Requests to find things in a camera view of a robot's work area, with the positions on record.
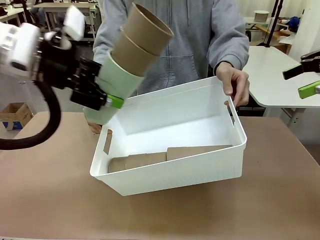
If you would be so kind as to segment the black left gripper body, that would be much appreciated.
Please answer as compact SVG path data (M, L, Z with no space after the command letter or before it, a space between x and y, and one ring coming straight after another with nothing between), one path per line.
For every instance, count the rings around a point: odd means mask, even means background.
M79 89L81 84L77 71L80 65L80 50L71 43L69 49L61 49L50 41L42 41L39 44L39 62L32 77L32 83L36 86L40 82L57 89Z

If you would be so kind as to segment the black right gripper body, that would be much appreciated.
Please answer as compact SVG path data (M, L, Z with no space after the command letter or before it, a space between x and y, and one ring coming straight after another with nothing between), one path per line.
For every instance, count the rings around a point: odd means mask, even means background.
M307 53L300 57L300 64L304 73L320 72L320 50Z

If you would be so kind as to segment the person right hand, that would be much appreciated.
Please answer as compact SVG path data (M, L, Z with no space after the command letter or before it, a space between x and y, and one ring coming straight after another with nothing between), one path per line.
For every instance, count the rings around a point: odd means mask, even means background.
M91 129L91 131L94 134L100 134L101 133L102 125L94 123L94 122L91 122L88 119L86 121L87 121L87 124L88 124L89 128Z

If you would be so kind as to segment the person left hand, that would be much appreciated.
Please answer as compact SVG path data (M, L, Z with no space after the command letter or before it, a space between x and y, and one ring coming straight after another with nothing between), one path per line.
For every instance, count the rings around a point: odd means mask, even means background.
M223 91L227 96L232 97L233 105L240 107L249 102L249 75L234 68L228 62L221 62L216 68L216 76L222 82Z

